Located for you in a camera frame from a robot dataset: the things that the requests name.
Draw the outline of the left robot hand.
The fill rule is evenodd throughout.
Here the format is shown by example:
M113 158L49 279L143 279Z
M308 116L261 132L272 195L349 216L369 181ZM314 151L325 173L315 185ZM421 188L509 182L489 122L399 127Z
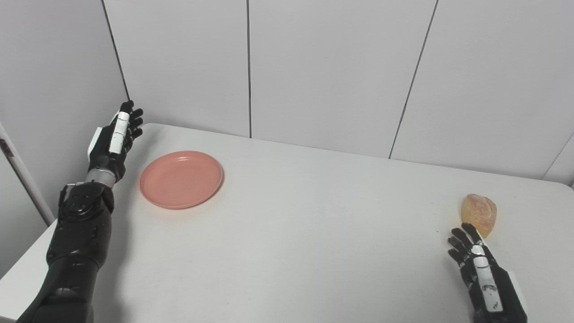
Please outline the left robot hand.
M105 127L98 127L88 148L88 173L103 171L119 182L126 172L125 160L135 139L143 133L144 111L132 100L125 101Z

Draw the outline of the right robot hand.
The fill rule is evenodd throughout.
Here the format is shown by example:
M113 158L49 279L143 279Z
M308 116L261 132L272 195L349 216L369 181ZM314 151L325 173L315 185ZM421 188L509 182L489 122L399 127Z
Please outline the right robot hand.
M473 306L474 323L527 323L528 315L510 272L503 269L471 223L451 230L448 254L457 263Z

